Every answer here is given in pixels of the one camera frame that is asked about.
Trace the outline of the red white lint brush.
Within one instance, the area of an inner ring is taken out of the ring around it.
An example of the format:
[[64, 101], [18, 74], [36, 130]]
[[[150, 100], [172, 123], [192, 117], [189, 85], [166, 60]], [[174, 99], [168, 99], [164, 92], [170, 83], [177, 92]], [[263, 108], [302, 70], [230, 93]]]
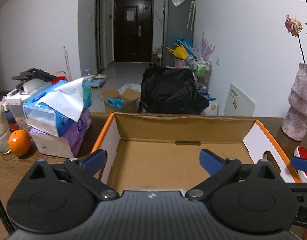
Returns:
[[291, 166], [294, 168], [303, 183], [307, 183], [307, 149], [297, 146], [291, 158]]

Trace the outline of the purple tissue pack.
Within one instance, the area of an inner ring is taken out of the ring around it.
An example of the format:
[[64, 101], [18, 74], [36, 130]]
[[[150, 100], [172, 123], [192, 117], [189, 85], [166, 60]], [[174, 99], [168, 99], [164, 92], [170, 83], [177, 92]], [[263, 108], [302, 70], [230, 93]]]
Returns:
[[59, 137], [49, 135], [35, 128], [32, 128], [29, 133], [40, 153], [70, 159], [77, 157], [90, 124], [91, 115], [89, 109], [87, 109], [82, 113], [79, 121], [74, 122]]

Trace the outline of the pink ceramic vase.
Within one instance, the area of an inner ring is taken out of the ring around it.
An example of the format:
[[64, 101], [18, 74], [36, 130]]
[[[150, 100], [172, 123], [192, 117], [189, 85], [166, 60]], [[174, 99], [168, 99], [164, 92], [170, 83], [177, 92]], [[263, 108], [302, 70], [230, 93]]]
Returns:
[[295, 141], [307, 133], [307, 64], [300, 63], [288, 97], [290, 108], [281, 124], [282, 131]]

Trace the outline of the orange cardboard box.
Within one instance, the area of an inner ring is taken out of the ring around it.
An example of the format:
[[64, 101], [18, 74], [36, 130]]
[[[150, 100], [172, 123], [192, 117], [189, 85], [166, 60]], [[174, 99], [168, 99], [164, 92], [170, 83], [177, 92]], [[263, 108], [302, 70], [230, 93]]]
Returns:
[[101, 181], [118, 192], [191, 189], [209, 176], [200, 165], [204, 148], [244, 164], [270, 152], [284, 181], [300, 182], [285, 152], [256, 119], [112, 113], [93, 146], [108, 154]]

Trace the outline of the blue tissue pack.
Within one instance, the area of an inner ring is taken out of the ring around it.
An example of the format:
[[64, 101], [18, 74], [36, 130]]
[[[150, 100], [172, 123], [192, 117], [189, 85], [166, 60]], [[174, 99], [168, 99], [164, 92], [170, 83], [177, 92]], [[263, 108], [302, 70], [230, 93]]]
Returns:
[[92, 105], [87, 77], [60, 80], [27, 100], [22, 108], [27, 125], [59, 137]]

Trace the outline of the small open cardboard box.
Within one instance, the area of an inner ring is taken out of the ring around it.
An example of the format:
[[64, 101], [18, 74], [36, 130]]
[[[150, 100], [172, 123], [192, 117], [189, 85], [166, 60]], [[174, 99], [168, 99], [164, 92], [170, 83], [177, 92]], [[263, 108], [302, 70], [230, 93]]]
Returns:
[[100, 92], [106, 113], [122, 112], [136, 113], [138, 110], [138, 100], [141, 93], [127, 88], [123, 93], [119, 93], [117, 88], [110, 88]]

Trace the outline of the orange fruit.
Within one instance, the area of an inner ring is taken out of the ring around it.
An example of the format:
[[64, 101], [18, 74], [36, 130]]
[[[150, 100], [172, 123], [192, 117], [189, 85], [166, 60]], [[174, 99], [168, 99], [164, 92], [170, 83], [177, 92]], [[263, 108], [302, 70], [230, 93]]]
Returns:
[[25, 155], [31, 147], [31, 139], [27, 131], [17, 129], [12, 132], [8, 139], [8, 146], [13, 155]]

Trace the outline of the black bag on chair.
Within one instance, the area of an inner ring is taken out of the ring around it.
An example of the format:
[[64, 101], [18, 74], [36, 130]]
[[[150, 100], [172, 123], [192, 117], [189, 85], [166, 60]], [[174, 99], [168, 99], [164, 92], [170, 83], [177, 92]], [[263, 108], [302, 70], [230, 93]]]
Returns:
[[200, 115], [209, 100], [202, 96], [190, 69], [162, 68], [150, 64], [143, 73], [138, 112]]

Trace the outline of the metal storage cart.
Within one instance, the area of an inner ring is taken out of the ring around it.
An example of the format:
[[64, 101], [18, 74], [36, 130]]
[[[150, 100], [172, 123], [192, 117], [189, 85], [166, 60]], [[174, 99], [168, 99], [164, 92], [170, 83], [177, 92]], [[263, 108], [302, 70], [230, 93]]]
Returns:
[[186, 68], [191, 70], [197, 90], [200, 93], [208, 93], [212, 63], [204, 60], [187, 59]]

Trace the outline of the clear drinking glass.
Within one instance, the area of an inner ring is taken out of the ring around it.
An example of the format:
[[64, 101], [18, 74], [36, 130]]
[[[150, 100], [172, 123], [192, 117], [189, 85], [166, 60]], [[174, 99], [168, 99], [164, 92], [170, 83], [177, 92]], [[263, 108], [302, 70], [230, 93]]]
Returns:
[[2, 106], [0, 106], [0, 153], [9, 154], [10, 148], [8, 145], [8, 140], [11, 132], [9, 129], [9, 123], [5, 116], [5, 111]]

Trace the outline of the clear plastic food container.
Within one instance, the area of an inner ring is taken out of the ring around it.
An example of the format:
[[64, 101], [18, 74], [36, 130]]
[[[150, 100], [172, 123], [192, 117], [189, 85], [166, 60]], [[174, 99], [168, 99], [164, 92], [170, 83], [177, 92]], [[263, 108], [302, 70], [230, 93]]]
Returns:
[[52, 84], [50, 82], [47, 82], [40, 88], [30, 92], [29, 94], [18, 91], [17, 89], [14, 89], [7, 94], [7, 96], [5, 97], [5, 102], [8, 105], [11, 113], [13, 114], [13, 117], [19, 129], [23, 129], [27, 132], [31, 130], [31, 127], [26, 123], [25, 114], [22, 108], [23, 104], [36, 94], [50, 87], [51, 85]]

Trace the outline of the black item on container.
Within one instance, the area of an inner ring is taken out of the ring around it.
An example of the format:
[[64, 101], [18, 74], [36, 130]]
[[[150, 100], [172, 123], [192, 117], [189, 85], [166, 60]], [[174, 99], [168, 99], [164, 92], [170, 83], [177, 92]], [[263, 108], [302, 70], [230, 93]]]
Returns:
[[43, 82], [51, 82], [52, 80], [55, 80], [57, 77], [55, 75], [51, 75], [48, 72], [45, 72], [41, 69], [31, 68], [26, 71], [21, 72], [17, 76], [12, 76], [12, 80], [17, 81], [29, 81], [31, 79], [39, 79]]

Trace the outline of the purple hangers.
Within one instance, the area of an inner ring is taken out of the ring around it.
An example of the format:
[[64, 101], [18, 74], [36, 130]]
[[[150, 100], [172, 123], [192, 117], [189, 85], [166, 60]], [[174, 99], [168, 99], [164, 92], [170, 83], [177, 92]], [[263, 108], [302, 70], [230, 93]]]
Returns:
[[215, 46], [207, 41], [202, 33], [200, 48], [198, 49], [198, 55], [201, 60], [208, 61], [213, 52], [215, 50]]

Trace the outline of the white mop stick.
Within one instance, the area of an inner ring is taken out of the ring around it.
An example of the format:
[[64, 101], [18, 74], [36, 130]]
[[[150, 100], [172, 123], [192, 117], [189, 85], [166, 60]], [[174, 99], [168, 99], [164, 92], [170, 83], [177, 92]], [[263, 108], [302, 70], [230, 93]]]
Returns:
[[72, 75], [71, 75], [71, 69], [70, 69], [70, 62], [69, 62], [69, 58], [68, 58], [68, 52], [65, 46], [63, 46], [63, 50], [64, 50], [64, 56], [65, 56], [65, 62], [66, 62], [66, 68], [67, 68], [67, 72], [68, 72], [68, 79], [70, 81], [72, 81]]

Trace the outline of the yellow blue hangers pile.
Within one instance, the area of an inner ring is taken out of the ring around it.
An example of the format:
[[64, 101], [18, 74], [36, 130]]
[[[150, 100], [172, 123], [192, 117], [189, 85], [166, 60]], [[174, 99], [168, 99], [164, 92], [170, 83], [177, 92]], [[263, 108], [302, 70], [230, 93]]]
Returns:
[[192, 42], [188, 38], [172, 36], [175, 42], [166, 46], [167, 52], [174, 58], [186, 60], [189, 56], [194, 56]]

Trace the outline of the dark front door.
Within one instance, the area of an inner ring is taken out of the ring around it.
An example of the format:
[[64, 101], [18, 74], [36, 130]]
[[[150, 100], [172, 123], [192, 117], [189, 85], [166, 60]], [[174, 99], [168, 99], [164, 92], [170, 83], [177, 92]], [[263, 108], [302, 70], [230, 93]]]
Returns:
[[114, 0], [115, 62], [149, 62], [153, 49], [154, 0]]

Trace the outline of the grey refrigerator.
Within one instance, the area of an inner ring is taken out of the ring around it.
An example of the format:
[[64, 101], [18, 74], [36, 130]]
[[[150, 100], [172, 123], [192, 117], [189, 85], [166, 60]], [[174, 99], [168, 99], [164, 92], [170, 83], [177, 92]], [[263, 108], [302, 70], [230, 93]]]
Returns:
[[191, 44], [194, 37], [194, 29], [190, 29], [191, 23], [186, 28], [190, 13], [191, 0], [185, 0], [179, 6], [175, 6], [171, 0], [164, 0], [163, 38], [162, 38], [162, 67], [174, 67], [173, 56], [166, 47], [176, 39], [173, 36], [187, 38]]

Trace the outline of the white umbrella on fridge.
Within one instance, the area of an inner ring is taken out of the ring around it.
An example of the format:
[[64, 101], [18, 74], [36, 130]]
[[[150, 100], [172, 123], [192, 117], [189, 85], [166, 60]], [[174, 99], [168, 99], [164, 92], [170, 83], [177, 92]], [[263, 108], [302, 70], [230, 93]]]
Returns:
[[195, 12], [196, 12], [196, 0], [191, 0], [186, 29], [190, 29], [190, 30], [193, 29]]

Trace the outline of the white board leaning on wall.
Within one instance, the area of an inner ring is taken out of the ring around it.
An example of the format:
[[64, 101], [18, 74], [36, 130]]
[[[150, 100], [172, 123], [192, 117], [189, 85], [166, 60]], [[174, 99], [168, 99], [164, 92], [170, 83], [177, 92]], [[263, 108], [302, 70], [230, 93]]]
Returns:
[[252, 116], [256, 103], [234, 83], [230, 84], [223, 114], [225, 116]]

